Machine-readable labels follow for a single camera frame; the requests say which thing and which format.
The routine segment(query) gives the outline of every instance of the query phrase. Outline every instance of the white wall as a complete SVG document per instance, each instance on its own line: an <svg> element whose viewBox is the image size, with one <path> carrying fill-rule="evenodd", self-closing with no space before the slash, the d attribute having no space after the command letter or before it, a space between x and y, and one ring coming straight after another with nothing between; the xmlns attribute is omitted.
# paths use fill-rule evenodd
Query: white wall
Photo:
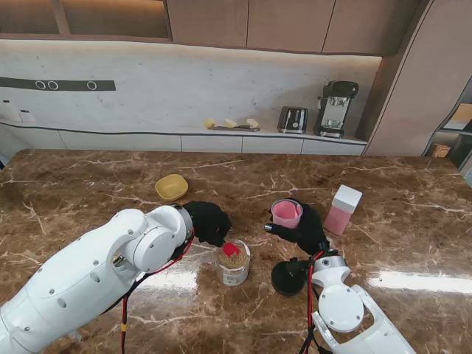
<svg viewBox="0 0 472 354"><path fill-rule="evenodd" d="M0 41L0 76L32 80L115 80L117 91L0 88L0 102L27 109L33 125L86 131L202 131L212 117L258 120L273 131L280 109L310 109L326 79L360 90L348 116L353 135L380 58L301 55L172 44L106 41Z"/></svg>

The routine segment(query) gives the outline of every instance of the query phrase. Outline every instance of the white cabinet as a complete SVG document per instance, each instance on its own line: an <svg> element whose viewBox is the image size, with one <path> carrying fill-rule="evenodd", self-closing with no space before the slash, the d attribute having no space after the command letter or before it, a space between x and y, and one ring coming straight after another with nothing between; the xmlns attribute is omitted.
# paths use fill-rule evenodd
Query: white cabinet
<svg viewBox="0 0 472 354"><path fill-rule="evenodd" d="M241 136L183 135L182 151L202 153L240 153Z"/></svg>
<svg viewBox="0 0 472 354"><path fill-rule="evenodd" d="M60 131L68 149L181 151L179 135L90 134Z"/></svg>
<svg viewBox="0 0 472 354"><path fill-rule="evenodd" d="M302 155L356 155L360 156L365 144L347 142L326 142L323 140L305 139Z"/></svg>
<svg viewBox="0 0 472 354"><path fill-rule="evenodd" d="M37 128L5 128L34 149L65 149L58 131Z"/></svg>
<svg viewBox="0 0 472 354"><path fill-rule="evenodd" d="M23 149L30 149L23 140L20 140L11 131L7 130L3 125L0 125L0 154L7 159L11 159L14 155Z"/></svg>
<svg viewBox="0 0 472 354"><path fill-rule="evenodd" d="M303 139L267 137L243 137L243 153L298 153Z"/></svg>

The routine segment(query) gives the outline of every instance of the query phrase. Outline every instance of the kitchen cabinet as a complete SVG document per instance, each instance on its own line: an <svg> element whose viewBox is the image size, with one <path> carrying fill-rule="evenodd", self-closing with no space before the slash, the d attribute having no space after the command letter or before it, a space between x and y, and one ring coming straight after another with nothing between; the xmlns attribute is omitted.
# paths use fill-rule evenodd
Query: kitchen cabinet
<svg viewBox="0 0 472 354"><path fill-rule="evenodd" d="M13 133L17 140L34 149L66 149L58 131L52 129L15 128L4 126L6 130Z"/></svg>
<svg viewBox="0 0 472 354"><path fill-rule="evenodd" d="M334 0L251 0L248 47L321 52Z"/></svg>
<svg viewBox="0 0 472 354"><path fill-rule="evenodd" d="M366 155L421 156L427 149L471 77L471 13L472 1L431 2Z"/></svg>
<svg viewBox="0 0 472 354"><path fill-rule="evenodd" d="M0 33L58 35L50 0L0 0Z"/></svg>
<svg viewBox="0 0 472 354"><path fill-rule="evenodd" d="M249 0L167 0L176 42L246 46Z"/></svg>
<svg viewBox="0 0 472 354"><path fill-rule="evenodd" d="M302 155L354 155L360 156L365 144L347 144L343 142L323 142L315 139L305 139Z"/></svg>
<svg viewBox="0 0 472 354"><path fill-rule="evenodd" d="M394 54L420 0L336 0L323 52Z"/></svg>
<svg viewBox="0 0 472 354"><path fill-rule="evenodd" d="M181 151L179 135L159 134L89 134L60 131L68 149Z"/></svg>
<svg viewBox="0 0 472 354"><path fill-rule="evenodd" d="M240 153L241 136L183 135L182 151L202 153Z"/></svg>
<svg viewBox="0 0 472 354"><path fill-rule="evenodd" d="M167 38L163 1L61 0L73 35Z"/></svg>
<svg viewBox="0 0 472 354"><path fill-rule="evenodd" d="M302 150L303 139L274 137L243 137L243 153L296 153Z"/></svg>

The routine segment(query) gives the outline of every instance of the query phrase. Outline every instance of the pink carton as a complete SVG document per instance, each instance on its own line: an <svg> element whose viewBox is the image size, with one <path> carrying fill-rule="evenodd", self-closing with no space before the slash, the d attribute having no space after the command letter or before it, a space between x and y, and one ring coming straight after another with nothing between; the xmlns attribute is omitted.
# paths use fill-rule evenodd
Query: pink carton
<svg viewBox="0 0 472 354"><path fill-rule="evenodd" d="M324 221L324 227L334 234L342 235L361 196L362 192L342 184L331 202L331 209Z"/></svg>

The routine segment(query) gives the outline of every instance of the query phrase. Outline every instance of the coffee machine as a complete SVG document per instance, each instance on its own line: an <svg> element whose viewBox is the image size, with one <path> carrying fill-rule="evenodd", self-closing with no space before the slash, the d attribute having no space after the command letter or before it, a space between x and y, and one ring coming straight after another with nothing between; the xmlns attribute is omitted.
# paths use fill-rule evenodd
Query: coffee machine
<svg viewBox="0 0 472 354"><path fill-rule="evenodd" d="M359 85L351 81L327 81L318 97L318 117L313 132L320 136L342 138L344 123Z"/></svg>

